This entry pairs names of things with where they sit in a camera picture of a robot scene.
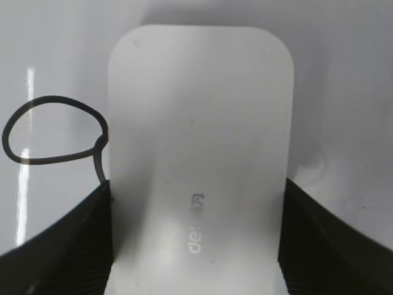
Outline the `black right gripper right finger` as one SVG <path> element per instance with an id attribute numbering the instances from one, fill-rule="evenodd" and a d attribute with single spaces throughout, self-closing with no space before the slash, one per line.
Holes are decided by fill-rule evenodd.
<path id="1" fill-rule="evenodd" d="M 392 294 L 392 250 L 337 218 L 290 179 L 278 262 L 289 294 Z"/>

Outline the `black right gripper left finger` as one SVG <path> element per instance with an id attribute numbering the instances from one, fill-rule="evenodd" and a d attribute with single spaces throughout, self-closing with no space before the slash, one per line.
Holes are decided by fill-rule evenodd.
<path id="1" fill-rule="evenodd" d="M 105 181 L 52 226 L 1 256 L 1 294 L 104 294 L 113 261 Z"/>

